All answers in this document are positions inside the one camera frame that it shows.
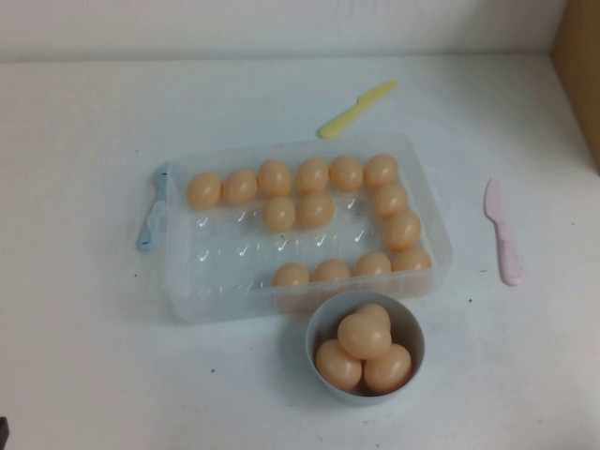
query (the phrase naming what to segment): egg compartment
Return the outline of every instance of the egg compartment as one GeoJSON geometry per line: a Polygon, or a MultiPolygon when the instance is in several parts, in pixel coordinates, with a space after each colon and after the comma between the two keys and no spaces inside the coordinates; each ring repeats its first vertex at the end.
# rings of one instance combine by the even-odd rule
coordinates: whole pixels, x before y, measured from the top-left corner
{"type": "MultiPolygon", "coordinates": [[[[299,198],[292,197],[297,204],[299,198]]],[[[167,174],[166,215],[166,290],[175,310],[191,323],[312,311],[332,295],[356,289],[395,298],[423,295],[440,286],[452,261],[452,247],[419,160],[410,140],[400,134],[286,143],[177,159],[167,174]],[[379,153],[398,161],[399,182],[407,191],[409,208],[421,218],[420,246],[431,256],[430,269],[270,286],[284,263],[301,263],[312,273],[322,261],[338,258],[352,270],[363,254],[383,251],[382,223],[372,212],[371,192],[366,187],[342,193],[329,183],[327,192],[336,209],[331,222],[317,230],[295,223],[288,232],[269,232],[262,219],[267,199],[260,194],[239,207],[221,202],[213,209],[194,211],[188,206],[188,183],[201,172],[216,172],[223,178],[240,168],[256,173],[266,159],[277,158],[295,175],[307,158],[331,162],[339,155],[352,155],[364,166],[379,153]]]]}

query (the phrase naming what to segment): plastic egg holder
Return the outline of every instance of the plastic egg holder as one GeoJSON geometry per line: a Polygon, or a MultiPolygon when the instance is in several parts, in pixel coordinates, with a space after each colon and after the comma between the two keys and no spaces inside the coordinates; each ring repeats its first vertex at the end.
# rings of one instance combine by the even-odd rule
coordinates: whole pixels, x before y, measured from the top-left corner
{"type": "Polygon", "coordinates": [[[312,311],[340,292],[370,289],[394,297],[430,293],[442,283],[452,261],[452,247],[423,170],[408,138],[399,134],[287,143],[219,151],[172,161],[167,175],[166,289],[175,310],[186,321],[207,323],[264,316],[279,312],[312,311]],[[269,158],[285,162],[295,176],[307,158],[331,162],[351,155],[363,165],[374,155],[393,155],[409,207],[420,218],[420,245],[431,256],[431,269],[353,277],[297,287],[271,287],[284,263],[301,263],[312,271],[331,258],[349,267],[365,253],[383,249],[383,227],[371,210],[371,192],[327,191],[335,202],[330,223],[316,230],[299,224],[288,232],[269,232],[263,225],[263,196],[245,205],[223,202],[207,211],[193,211],[186,198],[189,181],[201,172],[222,178],[240,168],[257,172],[269,158]]]}
{"type": "Polygon", "coordinates": [[[425,341],[418,321],[411,312],[393,298],[376,292],[354,291],[336,295],[321,305],[310,318],[306,334],[306,351],[313,372],[327,390],[340,400],[368,406],[381,403],[401,392],[405,392],[423,363],[425,356],[425,341]],[[325,380],[315,367],[315,355],[319,347],[329,339],[338,337],[338,327],[341,321],[354,314],[360,307],[375,303],[385,308],[390,318],[392,342],[404,347],[412,359],[412,376],[406,384],[389,394],[374,395],[365,385],[364,380],[351,391],[342,391],[325,380]]]}

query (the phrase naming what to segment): plastic egg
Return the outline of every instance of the plastic egg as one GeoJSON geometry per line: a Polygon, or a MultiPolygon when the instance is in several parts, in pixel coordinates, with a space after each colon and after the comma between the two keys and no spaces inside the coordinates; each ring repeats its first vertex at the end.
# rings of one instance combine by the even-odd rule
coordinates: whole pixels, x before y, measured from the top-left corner
{"type": "Polygon", "coordinates": [[[392,329],[392,324],[390,322],[390,316],[381,305],[377,305],[376,303],[368,303],[359,309],[356,310],[356,314],[367,314],[368,316],[375,319],[379,322],[383,327],[390,331],[392,329]]]}
{"type": "Polygon", "coordinates": [[[350,278],[350,269],[341,260],[326,260],[320,263],[310,279],[312,282],[317,281],[336,281],[339,279],[350,278]]]}
{"type": "Polygon", "coordinates": [[[334,215],[334,201],[325,192],[308,194],[298,205],[298,220],[306,228],[319,228],[329,223],[334,215]]]}
{"type": "Polygon", "coordinates": [[[421,220],[413,211],[396,213],[383,225],[383,241],[390,250],[412,247],[421,237],[421,220]]]}
{"type": "Polygon", "coordinates": [[[292,173],[278,159],[267,159],[259,168],[258,183],[267,197],[289,195],[292,191],[292,173]]]}
{"type": "Polygon", "coordinates": [[[414,247],[400,251],[394,257],[392,270],[419,270],[431,267],[431,257],[422,248],[414,247]]]}
{"type": "Polygon", "coordinates": [[[343,391],[355,387],[363,374],[360,360],[344,352],[335,339],[327,340],[319,347],[315,366],[329,384],[343,391]]]}
{"type": "Polygon", "coordinates": [[[329,166],[329,176],[339,190],[343,192],[357,190],[363,185],[363,166],[355,157],[337,157],[329,166]]]}
{"type": "Polygon", "coordinates": [[[413,375],[411,354],[392,344],[388,353],[365,363],[365,382],[376,394],[389,394],[406,384],[413,375]]]}
{"type": "Polygon", "coordinates": [[[391,155],[375,155],[365,166],[365,184],[379,188],[393,183],[398,178],[398,163],[391,155]]]}
{"type": "Polygon", "coordinates": [[[319,157],[310,157],[296,171],[296,190],[302,194],[314,194],[327,187],[329,166],[319,157]]]}
{"type": "Polygon", "coordinates": [[[239,169],[229,175],[223,183],[223,198],[231,206],[250,202],[256,195],[257,183],[254,172],[239,169]]]}
{"type": "Polygon", "coordinates": [[[371,203],[373,211],[381,218],[389,218],[395,213],[403,213],[409,205],[409,197],[404,187],[397,183],[378,188],[371,203]]]}
{"type": "Polygon", "coordinates": [[[296,206],[288,197],[269,200],[262,210],[264,226],[272,232],[286,232],[296,220],[296,206]]]}
{"type": "Polygon", "coordinates": [[[381,358],[389,352],[392,335],[376,319],[366,314],[351,314],[337,328],[339,345],[358,359],[381,358]]]}
{"type": "Polygon", "coordinates": [[[221,196],[221,177],[213,172],[200,173],[187,185],[187,202],[198,210],[210,209],[221,196]]]}
{"type": "Polygon", "coordinates": [[[276,271],[273,277],[273,286],[297,286],[307,284],[309,279],[308,270],[298,262],[288,262],[276,271]]]}
{"type": "Polygon", "coordinates": [[[389,274],[392,271],[390,259],[380,251],[371,251],[361,256],[352,270],[353,277],[364,277],[367,275],[389,274]]]}

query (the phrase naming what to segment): black object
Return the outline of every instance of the black object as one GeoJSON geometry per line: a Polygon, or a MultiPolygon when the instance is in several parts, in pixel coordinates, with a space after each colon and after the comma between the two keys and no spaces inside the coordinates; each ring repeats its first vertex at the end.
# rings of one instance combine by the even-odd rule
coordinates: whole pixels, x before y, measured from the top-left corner
{"type": "Polygon", "coordinates": [[[0,450],[4,450],[9,434],[10,431],[8,431],[8,420],[6,417],[0,417],[0,450]]]}

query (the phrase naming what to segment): yellow plastic knife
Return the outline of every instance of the yellow plastic knife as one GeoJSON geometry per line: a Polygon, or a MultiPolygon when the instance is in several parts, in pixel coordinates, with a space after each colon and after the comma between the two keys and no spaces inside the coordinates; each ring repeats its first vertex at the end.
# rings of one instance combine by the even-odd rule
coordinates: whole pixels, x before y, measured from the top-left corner
{"type": "Polygon", "coordinates": [[[398,85],[397,81],[385,82],[358,96],[356,104],[344,111],[338,117],[330,120],[317,131],[317,136],[323,139],[335,138],[341,130],[347,127],[354,118],[372,103],[379,100],[398,85]]]}

